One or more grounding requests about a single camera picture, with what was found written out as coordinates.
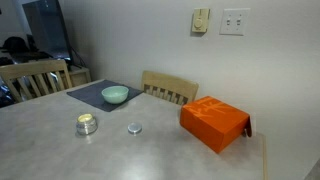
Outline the silver round container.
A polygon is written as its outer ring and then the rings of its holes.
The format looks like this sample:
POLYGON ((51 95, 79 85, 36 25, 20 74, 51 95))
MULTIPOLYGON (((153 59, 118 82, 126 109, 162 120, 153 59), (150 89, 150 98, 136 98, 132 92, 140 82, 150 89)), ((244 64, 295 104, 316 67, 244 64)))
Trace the silver round container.
POLYGON ((89 135, 95 132, 98 128, 96 119, 92 114, 80 115, 77 119, 76 129, 81 135, 89 135))

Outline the mint green bowl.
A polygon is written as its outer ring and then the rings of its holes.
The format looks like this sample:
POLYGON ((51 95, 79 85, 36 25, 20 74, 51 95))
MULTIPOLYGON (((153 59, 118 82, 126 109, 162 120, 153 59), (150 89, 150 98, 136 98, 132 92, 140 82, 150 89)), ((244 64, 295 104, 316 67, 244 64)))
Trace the mint green bowl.
POLYGON ((110 86, 102 90, 104 100, 110 104, 120 104, 128 97, 129 89, 125 86, 110 86))

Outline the orange cardboard box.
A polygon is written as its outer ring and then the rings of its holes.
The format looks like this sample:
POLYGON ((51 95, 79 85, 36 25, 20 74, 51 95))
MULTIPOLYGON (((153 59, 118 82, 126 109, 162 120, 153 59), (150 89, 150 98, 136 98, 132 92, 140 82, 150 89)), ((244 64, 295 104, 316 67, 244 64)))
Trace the orange cardboard box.
POLYGON ((216 153, 242 134, 252 136, 248 113, 211 96, 183 105, 180 125, 216 153))

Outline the dark blue placemat cloth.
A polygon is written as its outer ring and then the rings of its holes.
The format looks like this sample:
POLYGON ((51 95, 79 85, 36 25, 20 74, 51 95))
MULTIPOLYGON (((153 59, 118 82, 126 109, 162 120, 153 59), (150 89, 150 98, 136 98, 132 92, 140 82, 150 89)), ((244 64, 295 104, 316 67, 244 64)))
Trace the dark blue placemat cloth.
POLYGON ((103 80, 98 83, 94 83, 92 85, 70 91, 68 92, 68 95, 80 100, 88 105, 91 105, 95 108, 98 108, 100 110, 106 111, 106 112, 112 112, 113 110, 117 109, 118 107, 124 105, 125 103, 129 102, 136 96, 140 95, 142 93, 141 90, 132 88, 130 86, 116 83, 109 80, 103 80), (108 88, 110 86, 125 86, 129 89, 128 97, 127 99, 120 103, 120 104, 110 104, 106 102, 101 94, 102 90, 105 88, 108 88))

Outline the wooden side cabinet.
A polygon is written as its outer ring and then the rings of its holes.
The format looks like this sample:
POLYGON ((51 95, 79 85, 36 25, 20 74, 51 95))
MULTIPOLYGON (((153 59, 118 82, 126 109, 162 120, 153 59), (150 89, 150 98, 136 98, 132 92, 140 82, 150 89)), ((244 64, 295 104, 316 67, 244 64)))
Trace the wooden side cabinet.
POLYGON ((68 70, 71 85, 73 87, 80 86, 91 82, 90 71, 85 67, 71 66, 68 70))

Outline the wooden chair at table end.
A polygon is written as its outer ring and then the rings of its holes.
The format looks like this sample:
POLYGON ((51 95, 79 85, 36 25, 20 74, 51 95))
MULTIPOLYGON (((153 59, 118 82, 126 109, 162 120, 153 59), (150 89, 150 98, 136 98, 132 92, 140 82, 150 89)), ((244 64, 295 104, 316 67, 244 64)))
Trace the wooden chair at table end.
POLYGON ((21 93, 28 100, 72 87, 64 60, 42 60, 0 67, 0 76, 16 102, 21 93))

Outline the dark television screen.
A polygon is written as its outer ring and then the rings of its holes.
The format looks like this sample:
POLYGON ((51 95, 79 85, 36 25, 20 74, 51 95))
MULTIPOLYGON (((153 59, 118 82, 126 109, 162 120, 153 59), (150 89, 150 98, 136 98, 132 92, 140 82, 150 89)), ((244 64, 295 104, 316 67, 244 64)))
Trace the dark television screen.
POLYGON ((71 47, 58 0, 36 0, 22 5, 36 48, 55 59, 72 61, 71 47))

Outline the wooden chair by wall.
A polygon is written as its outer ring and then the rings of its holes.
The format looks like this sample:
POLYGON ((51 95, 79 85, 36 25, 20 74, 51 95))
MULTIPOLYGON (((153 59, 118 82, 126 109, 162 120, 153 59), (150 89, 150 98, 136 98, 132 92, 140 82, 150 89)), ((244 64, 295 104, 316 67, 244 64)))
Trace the wooden chair by wall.
POLYGON ((184 105, 195 99, 199 85, 173 75, 159 72, 144 71, 142 73, 141 89, 152 96, 184 105))

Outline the beige wall thermostat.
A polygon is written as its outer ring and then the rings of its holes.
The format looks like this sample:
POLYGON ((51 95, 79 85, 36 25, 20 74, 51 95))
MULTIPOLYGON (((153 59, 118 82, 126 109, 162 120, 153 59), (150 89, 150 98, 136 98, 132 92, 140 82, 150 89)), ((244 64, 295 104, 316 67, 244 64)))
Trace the beige wall thermostat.
POLYGON ((192 31, 196 33, 205 33, 208 29, 209 8, 198 8, 194 10, 192 20, 192 31))

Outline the white double light switch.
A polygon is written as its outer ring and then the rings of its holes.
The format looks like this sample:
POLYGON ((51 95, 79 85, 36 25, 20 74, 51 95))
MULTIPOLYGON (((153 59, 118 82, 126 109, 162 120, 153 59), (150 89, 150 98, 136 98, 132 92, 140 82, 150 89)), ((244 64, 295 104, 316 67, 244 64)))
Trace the white double light switch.
POLYGON ((224 9, 220 26, 220 35, 243 36, 250 8, 224 9))

